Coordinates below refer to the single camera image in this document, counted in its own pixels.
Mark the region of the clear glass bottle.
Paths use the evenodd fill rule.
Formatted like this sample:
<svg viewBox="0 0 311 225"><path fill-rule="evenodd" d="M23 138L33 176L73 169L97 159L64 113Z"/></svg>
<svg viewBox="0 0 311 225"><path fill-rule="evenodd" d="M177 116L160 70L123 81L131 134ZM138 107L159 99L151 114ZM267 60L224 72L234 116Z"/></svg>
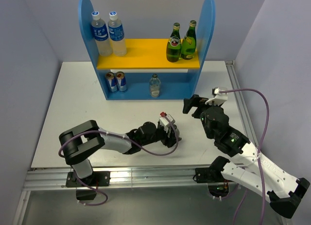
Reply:
<svg viewBox="0 0 311 225"><path fill-rule="evenodd" d="M158 97L160 95L161 82L157 74L153 74L149 81L149 91L152 97Z"/></svg>
<svg viewBox="0 0 311 225"><path fill-rule="evenodd" d="M175 128L175 134L177 135L177 137L178 137L178 141L181 141L182 140L182 138L180 137L180 131L179 131L179 129L178 129L178 127L177 127L177 125L173 125L174 126L174 128Z"/></svg>

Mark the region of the green Perrier lemon bottle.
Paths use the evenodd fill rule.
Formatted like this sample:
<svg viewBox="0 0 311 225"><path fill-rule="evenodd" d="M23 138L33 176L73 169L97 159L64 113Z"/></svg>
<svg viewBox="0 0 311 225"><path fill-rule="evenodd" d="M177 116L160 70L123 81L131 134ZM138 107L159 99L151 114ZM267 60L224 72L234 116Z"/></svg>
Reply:
<svg viewBox="0 0 311 225"><path fill-rule="evenodd" d="M191 20L187 33L182 41L181 58L190 60L194 57L196 50L196 33L195 33L196 21Z"/></svg>

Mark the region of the green Perrier bottle red label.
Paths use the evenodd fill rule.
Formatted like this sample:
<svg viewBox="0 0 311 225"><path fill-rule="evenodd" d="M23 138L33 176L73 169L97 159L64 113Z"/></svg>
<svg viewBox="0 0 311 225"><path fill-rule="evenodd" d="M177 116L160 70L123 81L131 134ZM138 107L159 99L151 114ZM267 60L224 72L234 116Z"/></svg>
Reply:
<svg viewBox="0 0 311 225"><path fill-rule="evenodd" d="M166 47L166 58L169 62L177 62L181 53L181 39L179 34L180 24L173 24L173 31L168 39Z"/></svg>

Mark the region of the Pocari Sweat bottle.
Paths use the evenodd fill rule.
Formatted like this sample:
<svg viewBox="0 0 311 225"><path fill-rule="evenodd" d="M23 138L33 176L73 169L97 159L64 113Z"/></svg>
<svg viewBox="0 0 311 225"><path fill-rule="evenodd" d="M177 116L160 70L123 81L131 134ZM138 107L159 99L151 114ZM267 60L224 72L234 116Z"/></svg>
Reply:
<svg viewBox="0 0 311 225"><path fill-rule="evenodd" d="M101 19L98 11L92 12L92 33L101 56L110 56L113 52L109 41L106 23Z"/></svg>
<svg viewBox="0 0 311 225"><path fill-rule="evenodd" d="M108 30L112 42L113 53L116 56L124 56L127 53L124 29L117 12L111 11L109 13Z"/></svg>

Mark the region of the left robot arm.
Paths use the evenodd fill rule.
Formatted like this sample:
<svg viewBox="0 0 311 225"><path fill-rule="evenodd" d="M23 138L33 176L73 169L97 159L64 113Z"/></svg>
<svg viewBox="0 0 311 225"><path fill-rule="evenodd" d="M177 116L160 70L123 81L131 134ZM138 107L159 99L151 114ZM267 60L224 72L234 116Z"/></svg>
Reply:
<svg viewBox="0 0 311 225"><path fill-rule="evenodd" d="M144 150L155 156L169 155L173 151L156 154L144 146L160 141L164 146L176 149L182 138L174 123L175 120L165 121L161 117L157 125L148 121L128 133L117 134L103 130L95 120L89 120L60 134L61 148L58 154L74 169L77 180L89 186L94 182L95 174L88 158L96 151L104 149L132 155Z"/></svg>

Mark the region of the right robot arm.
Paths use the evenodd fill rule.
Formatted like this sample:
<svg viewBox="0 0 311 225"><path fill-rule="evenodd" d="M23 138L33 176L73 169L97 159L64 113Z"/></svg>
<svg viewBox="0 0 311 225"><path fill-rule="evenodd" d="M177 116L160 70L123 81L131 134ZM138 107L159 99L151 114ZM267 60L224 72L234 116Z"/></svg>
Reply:
<svg viewBox="0 0 311 225"><path fill-rule="evenodd" d="M211 178L234 181L261 195L270 207L285 218L292 218L310 183L282 170L264 154L242 132L229 125L229 117L222 104L227 94L216 90L213 98L192 95L184 99L183 113L196 107L193 117L200 119L206 137L226 157L217 157L210 166Z"/></svg>

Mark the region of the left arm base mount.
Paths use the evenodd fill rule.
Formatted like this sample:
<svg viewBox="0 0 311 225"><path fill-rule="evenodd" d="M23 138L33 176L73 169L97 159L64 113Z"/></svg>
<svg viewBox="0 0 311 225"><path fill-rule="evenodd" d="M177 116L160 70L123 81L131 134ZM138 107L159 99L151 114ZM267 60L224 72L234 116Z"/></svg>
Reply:
<svg viewBox="0 0 311 225"><path fill-rule="evenodd" d="M108 201L108 196L105 192L99 190L99 187L108 187L110 183L109 171L93 172L90 176L80 179L75 171L68 172L66 179L66 188L76 188L76 199L78 203L85 206L99 206ZM95 197L101 194L105 200L101 203L90 203Z"/></svg>

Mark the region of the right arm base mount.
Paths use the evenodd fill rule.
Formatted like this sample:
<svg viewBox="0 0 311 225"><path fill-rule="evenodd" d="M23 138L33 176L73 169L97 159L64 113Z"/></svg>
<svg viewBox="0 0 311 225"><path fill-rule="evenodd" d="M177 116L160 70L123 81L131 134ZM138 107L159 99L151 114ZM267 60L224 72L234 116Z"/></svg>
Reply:
<svg viewBox="0 0 311 225"><path fill-rule="evenodd" d="M224 179L219 172L211 167L195 168L195 174L192 179L197 184L207 184L208 192L213 200L222 201L240 189L239 184L235 184L231 188L229 185L231 181Z"/></svg>

